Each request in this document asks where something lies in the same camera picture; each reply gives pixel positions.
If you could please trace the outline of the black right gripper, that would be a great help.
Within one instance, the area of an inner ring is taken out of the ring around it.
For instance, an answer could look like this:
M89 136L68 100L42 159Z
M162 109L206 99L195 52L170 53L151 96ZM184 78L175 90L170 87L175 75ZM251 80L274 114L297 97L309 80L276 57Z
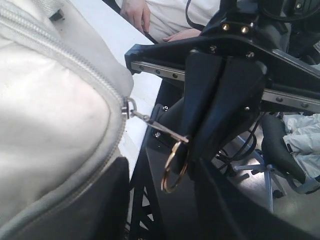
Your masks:
M253 124L261 98L319 111L320 72L293 57L290 36L290 24L267 19L256 7L238 7L213 19L198 37L136 44L125 62L133 74L184 81L181 133L189 143L181 159L211 159ZM223 59L229 59L225 68Z

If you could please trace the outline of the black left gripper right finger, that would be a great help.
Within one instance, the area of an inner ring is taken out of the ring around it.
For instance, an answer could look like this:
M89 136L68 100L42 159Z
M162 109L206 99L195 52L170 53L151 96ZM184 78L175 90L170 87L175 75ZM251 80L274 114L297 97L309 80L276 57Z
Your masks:
M255 204L202 158L195 164L194 191L201 240L314 239Z

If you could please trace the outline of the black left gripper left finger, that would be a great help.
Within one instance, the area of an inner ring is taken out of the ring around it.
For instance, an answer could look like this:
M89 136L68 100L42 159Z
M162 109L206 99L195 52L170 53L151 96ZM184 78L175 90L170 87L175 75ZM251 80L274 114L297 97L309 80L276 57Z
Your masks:
M67 206L34 222L24 240L121 240L129 206L129 164L118 157Z

